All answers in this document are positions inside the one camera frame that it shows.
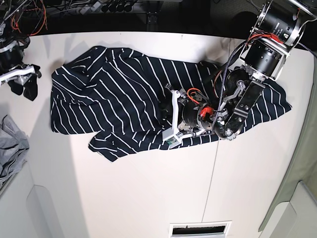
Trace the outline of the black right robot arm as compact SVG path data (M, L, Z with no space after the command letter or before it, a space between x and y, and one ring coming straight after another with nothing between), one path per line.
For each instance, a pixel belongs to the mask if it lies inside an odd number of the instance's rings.
M19 0L16 5L11 0L3 0L8 9L0 20L0 84L8 84L11 92L23 95L30 101L38 96L37 80L41 78L40 66L23 62L24 50L30 45L30 37L47 27L47 10L41 0ZM39 22L32 33L24 34L19 20L25 12L40 11Z

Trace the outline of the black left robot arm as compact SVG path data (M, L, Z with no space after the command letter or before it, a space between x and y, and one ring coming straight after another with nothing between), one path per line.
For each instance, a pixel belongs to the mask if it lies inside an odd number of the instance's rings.
M171 126L162 133L170 148L184 139L215 134L233 140L262 95L267 79L277 80L291 50L299 44L306 24L317 18L314 0L292 0L290 6L266 2L250 35L227 62L197 88L166 89L171 93Z

